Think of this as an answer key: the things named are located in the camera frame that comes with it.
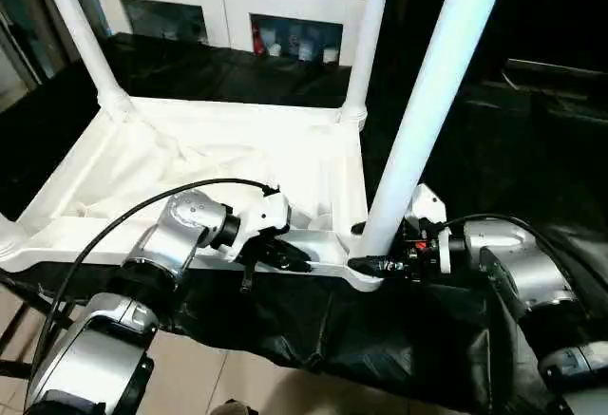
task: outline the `black plastic sheet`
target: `black plastic sheet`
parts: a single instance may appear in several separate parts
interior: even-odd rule
[[[347,69],[137,37],[115,38],[105,49],[121,85],[139,96],[340,106],[349,76]],[[383,93],[383,81],[374,73],[362,134],[369,199],[408,98]],[[24,146],[14,151],[0,138],[4,214],[20,214],[96,111],[86,71],[72,66],[0,115],[0,133],[10,132],[12,141],[21,135]],[[601,319],[606,291],[581,261],[608,279],[607,139],[607,116],[597,111],[565,109],[542,94],[468,88],[452,106],[424,181],[450,217],[511,214],[559,242],[563,264]],[[53,293],[66,268],[42,263],[4,276]],[[86,300],[110,273],[83,268],[70,296]],[[543,413],[550,400],[529,352],[515,352],[525,346],[482,276],[433,285],[391,281],[361,293],[339,279],[257,274],[249,296],[239,293],[240,280],[238,272],[189,272],[163,327],[464,412]]]

